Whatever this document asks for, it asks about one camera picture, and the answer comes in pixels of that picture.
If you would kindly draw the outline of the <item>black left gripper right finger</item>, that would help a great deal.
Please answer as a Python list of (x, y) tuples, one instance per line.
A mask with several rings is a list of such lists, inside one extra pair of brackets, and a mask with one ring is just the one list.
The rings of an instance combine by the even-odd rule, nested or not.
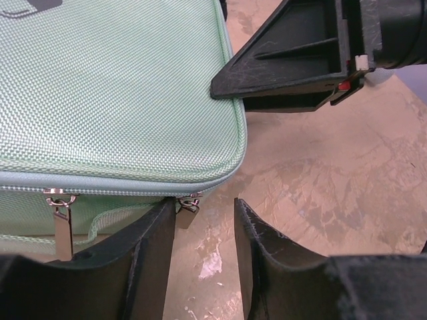
[(234, 201), (246, 319), (425, 319), (426, 254), (325, 257)]

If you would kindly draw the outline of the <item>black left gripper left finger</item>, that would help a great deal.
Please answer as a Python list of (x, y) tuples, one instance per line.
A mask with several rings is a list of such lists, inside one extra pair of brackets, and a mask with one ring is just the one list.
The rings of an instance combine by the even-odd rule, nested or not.
[(161, 319), (175, 235), (162, 201), (70, 261), (1, 256), (2, 319)]

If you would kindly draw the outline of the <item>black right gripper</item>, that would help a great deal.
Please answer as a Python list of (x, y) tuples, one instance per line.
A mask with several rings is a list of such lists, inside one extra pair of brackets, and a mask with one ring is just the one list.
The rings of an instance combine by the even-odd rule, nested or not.
[(246, 111), (309, 112), (341, 103), (376, 69), (425, 64), (425, 1), (282, 1), (210, 93)]

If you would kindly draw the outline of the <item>mint green medicine case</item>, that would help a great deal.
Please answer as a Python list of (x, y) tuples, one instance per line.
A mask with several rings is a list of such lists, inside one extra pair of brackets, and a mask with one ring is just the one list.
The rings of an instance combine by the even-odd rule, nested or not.
[(219, 1), (2, 1), (1, 251), (68, 260), (229, 179), (244, 106), (210, 85), (232, 55)]

